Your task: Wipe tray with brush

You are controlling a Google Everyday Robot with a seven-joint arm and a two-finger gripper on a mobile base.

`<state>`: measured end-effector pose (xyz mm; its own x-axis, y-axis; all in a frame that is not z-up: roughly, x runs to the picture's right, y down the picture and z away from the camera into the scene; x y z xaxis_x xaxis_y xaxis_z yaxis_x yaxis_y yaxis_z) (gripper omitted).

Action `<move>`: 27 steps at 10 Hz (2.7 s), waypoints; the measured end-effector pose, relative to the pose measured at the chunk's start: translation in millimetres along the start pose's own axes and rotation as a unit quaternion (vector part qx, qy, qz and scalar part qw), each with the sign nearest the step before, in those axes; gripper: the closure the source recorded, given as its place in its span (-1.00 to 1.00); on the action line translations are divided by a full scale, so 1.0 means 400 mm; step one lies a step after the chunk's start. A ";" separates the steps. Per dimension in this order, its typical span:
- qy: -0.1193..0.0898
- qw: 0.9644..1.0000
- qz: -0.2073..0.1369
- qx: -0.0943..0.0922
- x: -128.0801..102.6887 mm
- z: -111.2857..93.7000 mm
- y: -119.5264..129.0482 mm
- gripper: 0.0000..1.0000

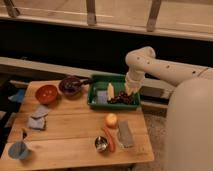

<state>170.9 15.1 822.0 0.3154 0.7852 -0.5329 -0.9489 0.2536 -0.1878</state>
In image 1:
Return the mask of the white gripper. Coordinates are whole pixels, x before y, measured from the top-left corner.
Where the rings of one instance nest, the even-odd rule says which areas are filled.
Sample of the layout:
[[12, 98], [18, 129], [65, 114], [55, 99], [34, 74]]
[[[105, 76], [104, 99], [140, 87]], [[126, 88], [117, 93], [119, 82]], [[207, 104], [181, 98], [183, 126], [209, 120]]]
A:
[[137, 93], [144, 82], [142, 73], [128, 72], [125, 77], [125, 90], [128, 95]]

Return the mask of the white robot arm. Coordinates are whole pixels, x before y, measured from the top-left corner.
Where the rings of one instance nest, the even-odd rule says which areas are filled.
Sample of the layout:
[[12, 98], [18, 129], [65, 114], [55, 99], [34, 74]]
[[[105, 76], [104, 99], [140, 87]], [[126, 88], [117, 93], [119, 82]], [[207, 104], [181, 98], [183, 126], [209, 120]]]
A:
[[150, 74], [175, 87], [170, 96], [164, 171], [213, 171], [213, 68], [159, 60], [152, 47], [129, 52], [125, 86], [142, 87]]

